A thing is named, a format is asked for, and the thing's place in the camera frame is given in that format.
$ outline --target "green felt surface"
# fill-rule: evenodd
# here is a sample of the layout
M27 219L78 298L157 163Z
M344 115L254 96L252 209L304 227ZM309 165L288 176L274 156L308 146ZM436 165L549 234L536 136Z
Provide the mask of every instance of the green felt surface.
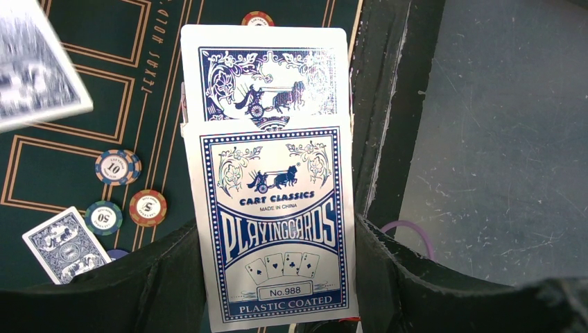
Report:
M359 0L40 0L94 100L94 111L0 135L0 288L50 282L21 235L69 206L81 212L110 200L123 208L117 234L98 237L106 250L147 246L193 218L189 175L180 136L180 27L240 24L249 12L277 26L354 26ZM135 151L141 177L105 186L94 174L107 149ZM128 216L131 196L145 188L168 201L157 228Z

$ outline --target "gray floor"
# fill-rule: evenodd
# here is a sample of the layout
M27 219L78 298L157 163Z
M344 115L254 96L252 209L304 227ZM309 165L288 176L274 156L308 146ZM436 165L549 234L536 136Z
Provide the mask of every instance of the gray floor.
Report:
M517 285L588 275L587 216L588 10L447 0L401 218L441 264Z

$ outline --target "gold rectangle outline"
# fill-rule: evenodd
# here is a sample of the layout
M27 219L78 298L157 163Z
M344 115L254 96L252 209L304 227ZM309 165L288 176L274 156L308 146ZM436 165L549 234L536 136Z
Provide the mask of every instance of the gold rectangle outline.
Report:
M51 11L51 2L53 0L42 0L41 6L45 12L47 18ZM145 30L147 29L147 21L149 20L149 12L151 10L151 2L147 0L120 0L126 3L131 3L141 7L141 13L139 14L139 21L137 22L137 30L135 31L135 41L132 45L132 51L130 58L125 58L121 55L114 55L98 50L89 49L87 47L78 46L70 43L62 42L63 47L71 52L79 53L96 59L106 60L108 62L114 62L120 65L137 68L139 66L139 55L143 49L143 41L145 39Z
M66 153L73 153L82 156L88 157L98 157L101 152L95 151L94 149L88 149L83 147L71 146L68 144L60 144L57 142L51 142L41 139L36 139L33 137L25 137L23 135L15 135L12 139L12 148L10 149L10 158L8 159L8 166L6 168L6 178L4 180L4 186L2 189L2 196L0 197L0 205L5 206L12 206L18 208L25 208L28 210L38 210L41 212L50 212L50 213L58 213L62 212L63 210L67 209L67 207L57 206L57 205L49 205L46 203L36 203L34 201L22 200L22 199L14 199L12 197L12 191L15 186L15 181L18 172L18 164L20 159L20 154L22 150L22 146L24 144L28 144L30 146L37 146L46 149L53 149L57 151L64 151ZM102 190L102 199L104 199L107 188L109 185L104 184Z
M123 141L123 134L126 127L126 121L130 109L130 102L132 98L132 91L135 87L135 78L124 76L109 71L103 71L92 67L86 67L81 65L75 65L78 73L92 75L98 78L105 78L120 83L124 83L125 87L123 90L123 100L121 101L121 107L119 108L119 118L116 121L116 129L114 135L105 133L94 132L92 130L83 130L81 128L74 128L71 126L61 125L58 123L37 123L34 127L43 128L46 130L53 130L56 132L62 132L71 135L77 135L79 137L87 137L98 141L111 142L114 144L121 144Z

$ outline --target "purple cable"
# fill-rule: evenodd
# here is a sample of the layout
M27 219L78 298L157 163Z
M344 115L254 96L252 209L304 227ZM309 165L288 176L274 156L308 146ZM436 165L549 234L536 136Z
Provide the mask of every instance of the purple cable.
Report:
M380 230L383 233L387 233L390 229L396 228L398 226L409 227L410 229L418 232L418 234L424 242L424 245L426 246L426 252L429 256L429 259L433 260L434 262L437 261L435 260L435 251L433 250L433 245L431 245L431 240L429 239L429 236L426 234L423 228L419 227L418 225L409 221L393 221L383 226Z

